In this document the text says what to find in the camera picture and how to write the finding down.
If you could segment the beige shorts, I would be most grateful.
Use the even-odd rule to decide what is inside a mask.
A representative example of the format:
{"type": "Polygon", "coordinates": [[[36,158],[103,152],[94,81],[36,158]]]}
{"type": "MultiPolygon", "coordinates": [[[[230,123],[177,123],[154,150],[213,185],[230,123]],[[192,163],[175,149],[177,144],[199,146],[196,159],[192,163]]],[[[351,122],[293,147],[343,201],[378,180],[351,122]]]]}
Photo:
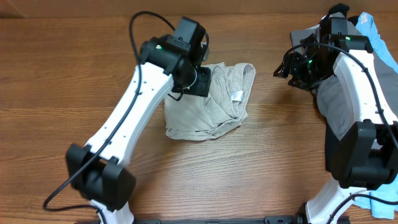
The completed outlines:
{"type": "Polygon", "coordinates": [[[207,97],[184,95],[164,99],[165,134],[176,140],[217,139],[242,125],[247,118],[256,69],[250,63],[207,65],[211,83],[207,97]]]}

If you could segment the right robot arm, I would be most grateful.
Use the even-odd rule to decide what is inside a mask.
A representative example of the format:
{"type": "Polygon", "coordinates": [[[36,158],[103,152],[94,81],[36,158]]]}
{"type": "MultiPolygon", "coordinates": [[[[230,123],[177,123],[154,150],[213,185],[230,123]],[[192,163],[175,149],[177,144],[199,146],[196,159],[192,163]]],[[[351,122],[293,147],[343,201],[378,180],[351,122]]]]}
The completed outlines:
{"type": "Polygon", "coordinates": [[[352,35],[343,16],[326,16],[308,36],[286,51],[274,76],[289,85],[320,90],[331,78],[340,84],[348,112],[342,137],[326,124],[329,181],[286,223],[348,223],[345,211],[358,198],[397,176],[397,116],[390,109],[374,69],[368,37],[352,35]]]}

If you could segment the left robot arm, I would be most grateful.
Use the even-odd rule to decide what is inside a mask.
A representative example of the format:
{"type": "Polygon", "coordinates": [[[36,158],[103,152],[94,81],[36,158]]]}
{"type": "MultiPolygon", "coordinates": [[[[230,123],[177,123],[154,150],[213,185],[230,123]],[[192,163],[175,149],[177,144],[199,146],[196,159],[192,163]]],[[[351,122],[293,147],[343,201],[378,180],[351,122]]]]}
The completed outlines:
{"type": "Polygon", "coordinates": [[[187,17],[173,34],[145,41],[132,80],[104,125],[84,146],[68,148],[71,186],[89,200],[98,223],[134,223],[128,201],[136,179],[127,167],[137,140],[164,98],[208,96],[211,72],[201,65],[208,46],[205,28],[187,17]]]}

